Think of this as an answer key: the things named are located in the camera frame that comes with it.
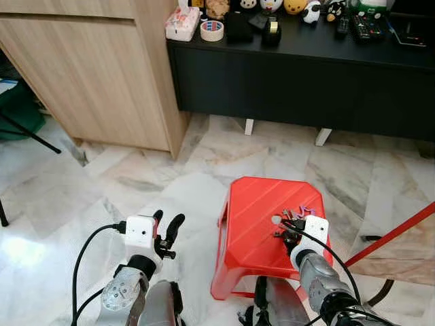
black stand leg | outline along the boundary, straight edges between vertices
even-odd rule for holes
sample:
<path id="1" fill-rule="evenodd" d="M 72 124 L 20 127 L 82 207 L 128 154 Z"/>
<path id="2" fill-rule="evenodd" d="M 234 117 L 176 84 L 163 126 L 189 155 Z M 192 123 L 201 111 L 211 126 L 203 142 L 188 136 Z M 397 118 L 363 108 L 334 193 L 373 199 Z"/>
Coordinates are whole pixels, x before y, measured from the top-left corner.
<path id="1" fill-rule="evenodd" d="M 51 145 L 50 143 L 47 143 L 45 140 L 43 140 L 42 138 L 38 137 L 36 134 L 34 134 L 33 132 L 28 131 L 26 128 L 24 128 L 23 126 L 21 126 L 20 124 L 16 123 L 14 120 L 12 120 L 10 117 L 7 117 L 6 115 L 2 114 L 0 112 L 0 117 L 2 117 L 4 120 L 6 120 L 7 122 L 9 122 L 11 125 L 13 125 L 15 128 L 19 129 L 19 131 L 21 131 L 23 134 L 25 134 L 28 137 L 32 137 L 33 139 L 35 139 L 37 142 L 41 143 L 42 145 L 50 148 L 54 153 L 60 154 L 62 151 L 59 148 L 56 148 L 55 146 Z"/>
<path id="2" fill-rule="evenodd" d="M 0 219 L 1 219 L 1 226 L 9 225 L 9 222 L 6 219 L 5 211 L 3 210 L 3 205 L 1 204 L 1 200 L 0 200 Z"/>
<path id="3" fill-rule="evenodd" d="M 394 280 L 390 280 L 390 279 L 386 280 L 382 286 L 382 289 L 374 297 L 372 297 L 370 300 L 368 300 L 367 304 L 370 307 L 373 307 L 376 304 L 378 304 L 379 302 L 381 302 L 383 300 L 383 298 L 387 296 L 387 294 L 389 293 L 389 290 L 392 289 L 393 284 L 394 284 Z"/>

